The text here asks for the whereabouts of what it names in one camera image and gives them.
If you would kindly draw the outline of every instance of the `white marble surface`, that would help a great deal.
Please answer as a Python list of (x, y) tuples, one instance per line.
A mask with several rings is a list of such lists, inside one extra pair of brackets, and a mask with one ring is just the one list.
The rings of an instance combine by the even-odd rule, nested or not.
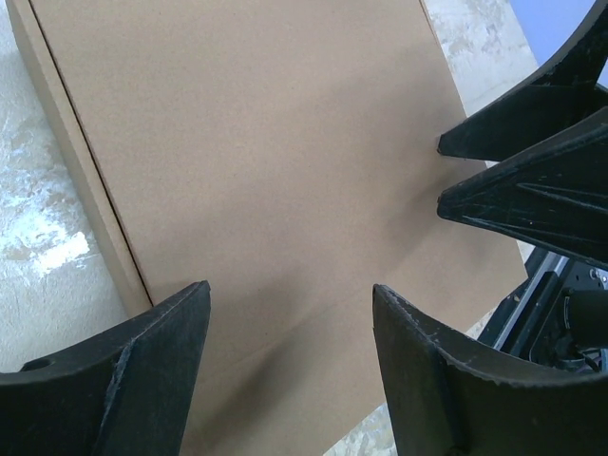
[[(467, 114), (536, 68), (508, 0), (426, 3)], [(3, 0), (0, 207), (0, 371), (18, 371), (32, 358), (125, 320), (14, 43)], [(386, 405), (327, 454), (396, 454)]]

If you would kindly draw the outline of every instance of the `cardboard surface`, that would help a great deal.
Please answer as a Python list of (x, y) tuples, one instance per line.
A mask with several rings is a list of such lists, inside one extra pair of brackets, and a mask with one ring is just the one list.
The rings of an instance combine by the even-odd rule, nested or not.
[(435, 215), (483, 165), (434, 151), (464, 116), (418, 0), (11, 11), (96, 229), (153, 302), (211, 283), (185, 453), (319, 454), (379, 405), (373, 283), (465, 330), (523, 280), (515, 241)]

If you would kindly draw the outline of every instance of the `black cylinder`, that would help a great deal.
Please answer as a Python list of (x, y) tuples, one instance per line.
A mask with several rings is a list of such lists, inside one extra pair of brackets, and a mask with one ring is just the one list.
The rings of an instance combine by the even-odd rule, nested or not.
[(564, 319), (583, 348), (608, 349), (608, 291), (577, 291), (564, 302)]

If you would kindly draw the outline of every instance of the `blue surface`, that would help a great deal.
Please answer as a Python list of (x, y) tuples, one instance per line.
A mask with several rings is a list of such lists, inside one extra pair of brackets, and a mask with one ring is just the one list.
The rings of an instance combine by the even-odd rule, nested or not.
[[(539, 65), (563, 45), (593, 4), (594, 0), (511, 0)], [(606, 68), (599, 81), (608, 86)]]

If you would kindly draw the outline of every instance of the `cardboard box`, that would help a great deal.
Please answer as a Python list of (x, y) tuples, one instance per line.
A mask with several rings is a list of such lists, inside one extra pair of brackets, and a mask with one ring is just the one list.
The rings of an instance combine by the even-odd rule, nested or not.
[(523, 280), (435, 215), (483, 164), (434, 151), (464, 116), (417, 0), (9, 12), (126, 308), (211, 283), (185, 454), (319, 454), (378, 406), (373, 283), (465, 330)]

